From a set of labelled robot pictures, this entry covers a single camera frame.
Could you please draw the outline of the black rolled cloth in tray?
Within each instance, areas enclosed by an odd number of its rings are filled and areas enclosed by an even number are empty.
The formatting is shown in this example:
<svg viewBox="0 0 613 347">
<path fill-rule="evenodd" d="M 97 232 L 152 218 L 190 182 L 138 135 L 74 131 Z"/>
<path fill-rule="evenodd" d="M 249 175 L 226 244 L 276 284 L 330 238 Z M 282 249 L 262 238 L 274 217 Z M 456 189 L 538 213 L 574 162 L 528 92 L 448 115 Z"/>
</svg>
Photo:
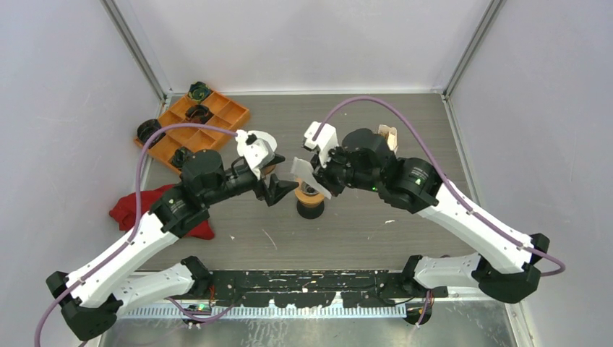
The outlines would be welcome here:
<svg viewBox="0 0 613 347">
<path fill-rule="evenodd" d="M 185 112 L 185 119 L 190 123 L 206 124 L 214 116 L 214 113 L 204 105 L 194 105 Z"/>
</svg>

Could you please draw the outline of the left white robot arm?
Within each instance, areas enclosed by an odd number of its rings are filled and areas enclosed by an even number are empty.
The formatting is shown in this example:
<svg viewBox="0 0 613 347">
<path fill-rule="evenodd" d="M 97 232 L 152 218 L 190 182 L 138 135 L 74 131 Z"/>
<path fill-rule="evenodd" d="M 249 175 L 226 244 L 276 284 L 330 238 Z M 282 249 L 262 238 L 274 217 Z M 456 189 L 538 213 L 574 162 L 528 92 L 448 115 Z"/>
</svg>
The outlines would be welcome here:
<svg viewBox="0 0 613 347">
<path fill-rule="evenodd" d="M 220 153 L 214 150 L 201 150 L 186 159 L 180 183 L 165 191 L 129 233 L 80 269 L 48 276 L 46 284 L 69 329 L 80 341 L 87 341 L 109 330 L 119 315 L 138 307 L 171 296 L 206 296 L 213 276 L 195 256 L 152 275 L 128 277 L 208 220 L 211 205 L 245 192 L 254 192 L 268 206 L 281 201 L 298 182 L 280 180 L 273 173 L 265 181 L 261 170 L 284 160 L 270 150 L 251 159 L 241 156 L 237 167 L 230 169 L 224 169 Z"/>
</svg>

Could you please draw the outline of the light wooden ring holder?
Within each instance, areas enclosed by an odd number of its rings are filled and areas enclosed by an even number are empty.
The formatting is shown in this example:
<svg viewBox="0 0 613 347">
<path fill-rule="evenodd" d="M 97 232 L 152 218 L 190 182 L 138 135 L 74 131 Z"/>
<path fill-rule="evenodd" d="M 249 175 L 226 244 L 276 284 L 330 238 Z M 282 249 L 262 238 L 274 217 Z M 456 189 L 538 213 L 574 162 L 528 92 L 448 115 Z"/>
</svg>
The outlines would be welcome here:
<svg viewBox="0 0 613 347">
<path fill-rule="evenodd" d="M 303 182 L 301 179 L 296 178 L 296 182 L 299 184 L 294 190 L 294 194 L 300 204 L 307 208 L 314 208 L 324 202 L 325 196 Z"/>
</svg>

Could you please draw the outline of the orange wooden compartment tray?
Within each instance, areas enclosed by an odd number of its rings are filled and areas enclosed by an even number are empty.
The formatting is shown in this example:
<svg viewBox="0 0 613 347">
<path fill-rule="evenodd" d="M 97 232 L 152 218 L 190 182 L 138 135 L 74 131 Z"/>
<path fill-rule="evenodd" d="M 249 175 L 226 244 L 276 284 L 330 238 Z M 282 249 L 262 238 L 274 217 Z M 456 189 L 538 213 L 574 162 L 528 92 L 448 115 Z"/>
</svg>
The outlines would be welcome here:
<svg viewBox="0 0 613 347">
<path fill-rule="evenodd" d="M 206 125 L 232 132 L 243 128 L 251 118 L 250 110 L 216 90 L 211 91 L 209 97 L 201 103 L 195 103 L 187 94 L 181 96 L 157 118 L 161 127 L 190 123 L 185 119 L 185 112 L 191 106 L 200 104 L 207 106 L 214 113 L 214 116 Z M 171 157 L 178 148 L 187 147 L 193 153 L 208 149 L 219 151 L 232 139 L 233 137 L 230 135 L 210 129 L 182 127 L 165 131 L 165 134 L 149 147 L 147 153 L 175 174 L 179 174 L 180 169 L 173 167 L 170 163 Z M 139 147 L 143 146 L 137 141 L 136 137 L 134 143 Z"/>
</svg>

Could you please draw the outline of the dark wooden dripper stand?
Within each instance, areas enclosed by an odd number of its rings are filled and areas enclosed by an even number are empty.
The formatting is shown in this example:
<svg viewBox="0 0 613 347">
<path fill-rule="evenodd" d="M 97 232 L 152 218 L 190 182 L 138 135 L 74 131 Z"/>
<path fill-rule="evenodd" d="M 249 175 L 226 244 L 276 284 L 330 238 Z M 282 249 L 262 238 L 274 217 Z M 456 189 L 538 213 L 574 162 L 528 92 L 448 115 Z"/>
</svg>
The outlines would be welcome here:
<svg viewBox="0 0 613 347">
<path fill-rule="evenodd" d="M 264 168 L 262 169 L 262 175 L 263 175 L 263 176 L 268 176 L 268 175 L 270 175 L 270 174 L 271 174 L 271 173 L 272 173 L 272 172 L 273 172 L 275 169 L 276 169 L 276 164 L 273 164 L 273 165 L 270 165 L 270 166 L 264 167 Z"/>
</svg>

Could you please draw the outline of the red and black carafe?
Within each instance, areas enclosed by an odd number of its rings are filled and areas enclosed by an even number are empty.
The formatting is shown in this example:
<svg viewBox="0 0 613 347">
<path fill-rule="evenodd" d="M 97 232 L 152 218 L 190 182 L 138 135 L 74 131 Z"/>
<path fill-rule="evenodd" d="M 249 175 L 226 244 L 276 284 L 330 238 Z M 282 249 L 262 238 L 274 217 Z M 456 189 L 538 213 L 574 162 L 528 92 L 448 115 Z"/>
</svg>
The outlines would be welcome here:
<svg viewBox="0 0 613 347">
<path fill-rule="evenodd" d="M 317 205 L 305 205 L 304 203 L 297 201 L 296 210 L 302 218 L 313 220 L 323 214 L 325 211 L 325 203 L 320 202 Z"/>
</svg>

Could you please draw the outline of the dark patterned rolled cloth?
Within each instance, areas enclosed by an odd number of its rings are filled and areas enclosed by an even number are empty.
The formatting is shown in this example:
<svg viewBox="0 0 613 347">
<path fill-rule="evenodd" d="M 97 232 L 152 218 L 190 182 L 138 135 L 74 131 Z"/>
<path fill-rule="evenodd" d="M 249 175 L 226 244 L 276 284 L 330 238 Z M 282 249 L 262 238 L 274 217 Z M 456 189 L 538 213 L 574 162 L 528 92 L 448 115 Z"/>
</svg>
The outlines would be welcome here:
<svg viewBox="0 0 613 347">
<path fill-rule="evenodd" d="M 206 83 L 197 81 L 189 86 L 188 97 L 195 103 L 201 103 L 211 94 L 211 89 Z"/>
</svg>

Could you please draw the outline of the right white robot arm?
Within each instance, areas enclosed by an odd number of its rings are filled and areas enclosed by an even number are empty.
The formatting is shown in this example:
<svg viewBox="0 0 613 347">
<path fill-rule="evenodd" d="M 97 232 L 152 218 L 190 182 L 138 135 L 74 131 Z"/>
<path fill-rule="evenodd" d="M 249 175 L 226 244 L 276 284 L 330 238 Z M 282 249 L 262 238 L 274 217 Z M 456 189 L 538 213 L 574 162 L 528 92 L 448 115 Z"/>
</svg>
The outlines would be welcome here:
<svg viewBox="0 0 613 347">
<path fill-rule="evenodd" d="M 314 122 L 305 131 L 304 147 L 313 152 L 307 181 L 325 197 L 347 188 L 375 192 L 386 204 L 430 220 L 472 247 L 472 254 L 459 257 L 409 257 L 401 278 L 409 296 L 456 286 L 515 304 L 538 288 L 536 263 L 547 252 L 549 239 L 521 233 L 492 217 L 431 163 L 398 157 L 384 136 L 366 128 L 339 140 L 335 127 Z"/>
</svg>

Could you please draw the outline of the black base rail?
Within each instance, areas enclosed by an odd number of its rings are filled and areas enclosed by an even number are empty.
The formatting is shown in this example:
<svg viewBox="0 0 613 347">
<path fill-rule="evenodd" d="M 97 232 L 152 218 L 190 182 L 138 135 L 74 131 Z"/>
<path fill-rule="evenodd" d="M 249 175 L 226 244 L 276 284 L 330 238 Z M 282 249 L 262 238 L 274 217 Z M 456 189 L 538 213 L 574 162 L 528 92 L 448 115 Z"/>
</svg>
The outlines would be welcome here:
<svg viewBox="0 0 613 347">
<path fill-rule="evenodd" d="M 217 270 L 211 272 L 207 287 L 172 298 L 211 301 L 221 307 L 263 308 L 274 303 L 302 309 L 329 307 L 336 296 L 343 308 L 392 307 L 397 300 L 421 303 L 426 291 L 389 270 Z"/>
</svg>

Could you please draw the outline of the small dark rolled cloth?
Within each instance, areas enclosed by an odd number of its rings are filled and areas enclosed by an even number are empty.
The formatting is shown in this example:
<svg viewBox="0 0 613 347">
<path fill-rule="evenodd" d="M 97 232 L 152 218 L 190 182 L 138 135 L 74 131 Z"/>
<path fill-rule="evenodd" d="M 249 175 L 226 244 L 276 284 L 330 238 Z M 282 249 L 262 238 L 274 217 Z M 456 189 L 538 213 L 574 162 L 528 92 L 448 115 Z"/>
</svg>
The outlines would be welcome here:
<svg viewBox="0 0 613 347">
<path fill-rule="evenodd" d="M 181 169 L 193 155 L 194 153 L 189 148 L 180 147 L 174 152 L 170 163 L 173 167 Z"/>
</svg>

